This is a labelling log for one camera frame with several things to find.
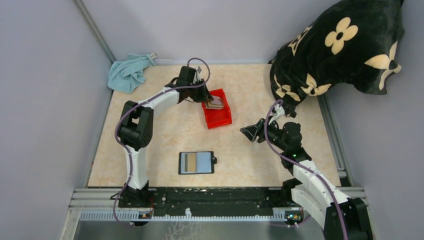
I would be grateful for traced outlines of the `silver VIP card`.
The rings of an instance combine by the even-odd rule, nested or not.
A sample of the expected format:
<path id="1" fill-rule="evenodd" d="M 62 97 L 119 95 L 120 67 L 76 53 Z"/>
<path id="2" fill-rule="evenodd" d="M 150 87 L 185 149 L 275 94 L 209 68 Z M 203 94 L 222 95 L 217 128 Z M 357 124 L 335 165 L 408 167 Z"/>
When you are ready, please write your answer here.
<path id="1" fill-rule="evenodd" d="M 223 108 L 224 104 L 219 96 L 212 95 L 212 100 L 208 101 L 208 106 L 213 108 Z"/>

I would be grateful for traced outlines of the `red plastic bin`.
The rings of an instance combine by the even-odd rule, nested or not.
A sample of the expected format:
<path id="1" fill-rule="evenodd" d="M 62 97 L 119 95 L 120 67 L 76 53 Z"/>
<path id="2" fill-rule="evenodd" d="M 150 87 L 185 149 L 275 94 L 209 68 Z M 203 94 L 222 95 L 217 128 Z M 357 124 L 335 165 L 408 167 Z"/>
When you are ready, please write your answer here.
<path id="1" fill-rule="evenodd" d="M 201 103 L 206 126 L 208 129 L 214 129 L 226 125 L 230 125 L 233 123 L 231 108 L 228 104 L 226 94 L 222 88 L 212 90 L 212 96 L 220 97 L 223 103 L 222 109 L 209 109 L 206 107 L 205 103 Z"/>

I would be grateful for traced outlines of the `black leather card holder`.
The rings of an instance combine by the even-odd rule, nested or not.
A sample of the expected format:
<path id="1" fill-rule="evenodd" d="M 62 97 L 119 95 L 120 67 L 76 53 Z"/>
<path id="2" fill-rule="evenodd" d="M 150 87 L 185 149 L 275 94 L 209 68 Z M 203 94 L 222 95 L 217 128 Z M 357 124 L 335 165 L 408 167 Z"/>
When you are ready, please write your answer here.
<path id="1" fill-rule="evenodd" d="M 196 153 L 196 171 L 185 172 L 184 171 L 184 154 Z M 179 175 L 203 175 L 213 174 L 215 172 L 215 164 L 218 159 L 215 157 L 213 151 L 186 151 L 178 154 L 178 174 Z"/>

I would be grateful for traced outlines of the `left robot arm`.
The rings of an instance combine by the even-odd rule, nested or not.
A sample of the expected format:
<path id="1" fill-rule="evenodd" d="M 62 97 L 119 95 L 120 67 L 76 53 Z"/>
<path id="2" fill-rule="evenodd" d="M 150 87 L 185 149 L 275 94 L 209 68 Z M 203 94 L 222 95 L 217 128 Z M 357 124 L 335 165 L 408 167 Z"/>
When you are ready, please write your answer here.
<path id="1" fill-rule="evenodd" d="M 135 102 L 127 101 L 115 128 L 115 139 L 126 157 L 127 180 L 116 196 L 120 208 L 147 208 L 151 205 L 147 176 L 147 146 L 153 138 L 154 119 L 186 99 L 204 103 L 212 99 L 200 68 L 181 67 L 179 75 L 155 95 Z"/>

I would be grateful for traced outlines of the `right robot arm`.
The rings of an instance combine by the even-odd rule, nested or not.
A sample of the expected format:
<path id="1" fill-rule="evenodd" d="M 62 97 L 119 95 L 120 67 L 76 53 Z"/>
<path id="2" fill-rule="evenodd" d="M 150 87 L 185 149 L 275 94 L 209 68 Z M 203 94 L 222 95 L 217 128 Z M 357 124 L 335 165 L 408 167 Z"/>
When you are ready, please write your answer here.
<path id="1" fill-rule="evenodd" d="M 334 186 L 317 168 L 302 146 L 301 125 L 261 118 L 240 132 L 250 142 L 276 147 L 281 163 L 293 176 L 282 184 L 281 199 L 287 206 L 303 207 L 320 225 L 326 240 L 372 240 L 373 231 L 365 202 Z"/>

